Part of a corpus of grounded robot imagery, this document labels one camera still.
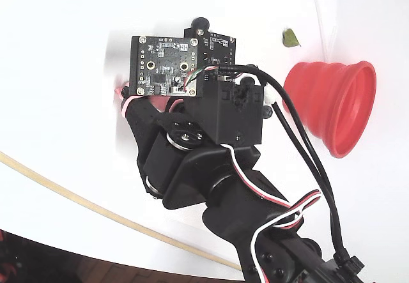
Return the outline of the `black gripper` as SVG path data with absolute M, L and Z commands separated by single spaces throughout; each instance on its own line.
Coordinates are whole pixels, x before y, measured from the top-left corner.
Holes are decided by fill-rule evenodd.
M 163 199 L 182 160 L 203 145 L 206 134 L 186 118 L 155 118 L 160 113 L 184 112 L 182 98 L 131 95 L 129 84 L 115 88 L 120 112 L 137 144 L 137 163 L 147 193 Z

